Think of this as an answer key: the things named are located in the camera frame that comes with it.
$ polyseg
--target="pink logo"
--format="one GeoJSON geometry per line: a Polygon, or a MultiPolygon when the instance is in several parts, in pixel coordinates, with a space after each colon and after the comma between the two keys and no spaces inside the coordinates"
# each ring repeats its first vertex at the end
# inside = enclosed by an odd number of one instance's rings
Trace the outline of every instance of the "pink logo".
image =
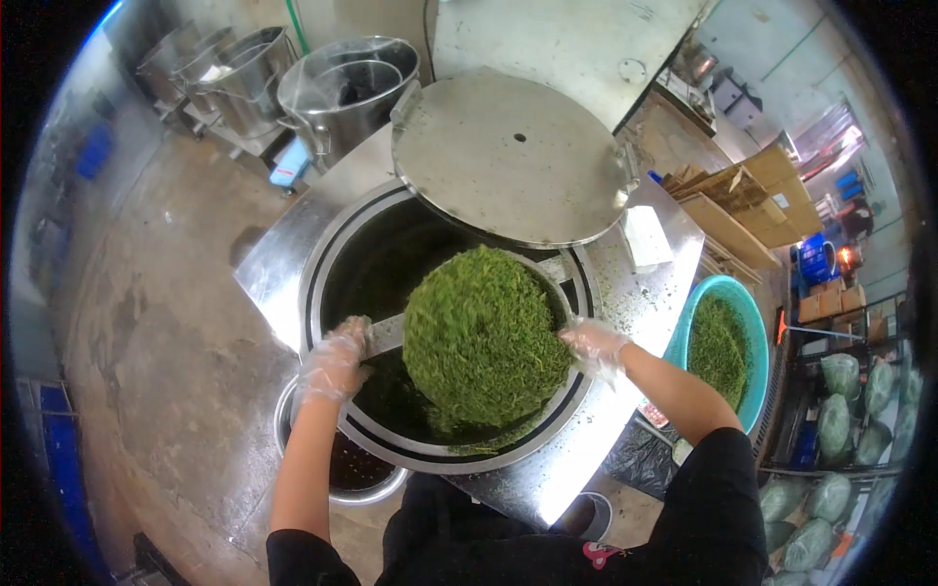
{"type": "Polygon", "coordinates": [[[597,541],[587,541],[583,544],[583,555],[593,562],[593,567],[601,570],[606,565],[606,559],[619,553],[622,549],[607,546],[597,541]]]}

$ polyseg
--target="plastic glove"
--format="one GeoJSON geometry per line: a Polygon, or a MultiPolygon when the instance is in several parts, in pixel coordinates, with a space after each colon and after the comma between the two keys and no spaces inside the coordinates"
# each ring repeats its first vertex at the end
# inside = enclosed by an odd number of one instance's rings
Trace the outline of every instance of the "plastic glove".
{"type": "Polygon", "coordinates": [[[316,344],[296,380],[291,422],[296,420],[300,405],[314,395],[337,401],[355,396],[368,378],[369,372],[361,367],[361,361],[370,336],[371,320],[352,316],[316,344]]]}
{"type": "Polygon", "coordinates": [[[617,383],[625,373],[619,362],[619,350],[632,340],[607,323],[580,318],[557,336],[573,351],[582,372],[608,383],[617,383]]]}

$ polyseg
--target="forearm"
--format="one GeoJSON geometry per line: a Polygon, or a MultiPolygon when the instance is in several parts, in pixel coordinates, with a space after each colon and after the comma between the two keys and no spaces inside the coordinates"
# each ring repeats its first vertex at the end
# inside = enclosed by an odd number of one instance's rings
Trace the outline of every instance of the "forearm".
{"type": "Polygon", "coordinates": [[[340,406],[314,395],[300,407],[274,486],[271,533],[300,529],[329,541],[329,460],[340,406]]]}
{"type": "Polygon", "coordinates": [[[633,343],[618,357],[626,375],[691,445],[714,429],[742,430],[726,399],[696,376],[633,343]]]}

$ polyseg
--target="person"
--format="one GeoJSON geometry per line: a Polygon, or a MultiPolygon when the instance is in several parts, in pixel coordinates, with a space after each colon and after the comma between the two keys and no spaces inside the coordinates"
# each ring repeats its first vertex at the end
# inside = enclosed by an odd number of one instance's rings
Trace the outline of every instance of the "person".
{"type": "MultiPolygon", "coordinates": [[[[328,472],[341,404],[366,376],[359,362],[368,327],[367,318],[349,318],[305,361],[271,505],[273,586],[358,584],[329,543],[328,472]]],[[[729,404],[604,323],[585,320],[560,337],[583,370],[631,379],[694,446],[648,543],[619,550],[538,533],[438,476],[414,474],[387,524],[377,584],[759,584],[767,556],[755,462],[729,404]]]]}
{"type": "Polygon", "coordinates": [[[877,205],[869,206],[862,197],[854,197],[854,203],[837,214],[837,219],[843,227],[844,237],[848,241],[860,242],[869,238],[873,233],[873,218],[878,214],[877,205]]]}

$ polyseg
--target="teal plastic basin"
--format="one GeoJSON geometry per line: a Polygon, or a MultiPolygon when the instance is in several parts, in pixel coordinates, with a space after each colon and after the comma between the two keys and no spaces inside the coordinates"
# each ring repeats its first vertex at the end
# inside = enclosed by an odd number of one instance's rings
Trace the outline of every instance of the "teal plastic basin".
{"type": "Polygon", "coordinates": [[[749,345],[749,376],[746,394],[736,409],[736,415],[743,424],[743,430],[749,433],[756,425],[765,400],[765,386],[768,384],[768,340],[765,337],[765,325],[759,308],[756,307],[752,295],[739,281],[725,275],[714,275],[705,278],[694,288],[681,309],[681,317],[677,320],[677,327],[668,343],[668,349],[664,352],[664,358],[673,365],[688,369],[690,324],[704,295],[714,295],[728,301],[743,322],[749,345]]]}

